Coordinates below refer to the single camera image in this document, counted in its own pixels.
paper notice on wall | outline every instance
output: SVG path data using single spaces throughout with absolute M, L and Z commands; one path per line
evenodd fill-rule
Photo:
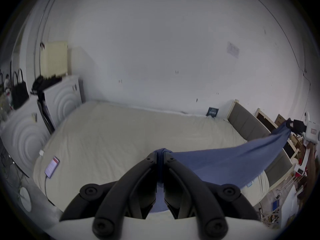
M 232 56 L 238 58 L 240 49 L 234 44 L 228 42 L 228 46 L 226 48 L 226 52 L 231 54 Z

sticker on wall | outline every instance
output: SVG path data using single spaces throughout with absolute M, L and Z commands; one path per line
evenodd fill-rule
M 218 108 L 210 107 L 206 116 L 212 116 L 214 118 L 217 116 L 218 110 L 219 110 Z
M 228 46 L 226 48 L 226 52 L 231 54 L 232 56 L 238 58 L 240 49 L 234 44 L 228 42 Z

blue item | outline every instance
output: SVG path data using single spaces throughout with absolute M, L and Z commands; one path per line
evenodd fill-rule
M 273 203 L 272 203 L 272 210 L 276 210 L 277 208 L 279 207 L 279 199 L 275 200 Z
M 291 130 L 284 122 L 265 138 L 249 141 L 241 146 L 189 152 L 171 152 L 171 155 L 192 170 L 201 180 L 214 184 L 234 184 L 240 189 L 253 181 L 282 151 Z M 163 164 L 165 148 L 155 151 L 157 164 Z M 158 186 L 162 186 L 162 175 L 158 174 Z M 156 202 L 151 212 L 160 212 L 163 206 Z

black handbag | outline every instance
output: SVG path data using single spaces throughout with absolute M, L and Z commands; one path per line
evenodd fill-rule
M 19 71 L 21 71 L 22 82 L 18 82 L 17 72 L 14 71 L 14 73 L 12 74 L 12 76 L 14 76 L 14 74 L 16 74 L 16 78 L 17 78 L 16 85 L 14 85 L 14 77 L 12 78 L 12 89 L 11 89 L 12 105 L 15 110 L 20 108 L 29 99 L 29 94 L 28 94 L 26 82 L 23 81 L 22 70 L 19 69 L 18 73 L 19 73 Z

cardboard box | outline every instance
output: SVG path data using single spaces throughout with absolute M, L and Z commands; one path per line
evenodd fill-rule
M 286 121 L 286 119 L 283 118 L 280 114 L 278 114 L 278 117 L 274 122 L 277 126 L 280 126 L 284 121 Z

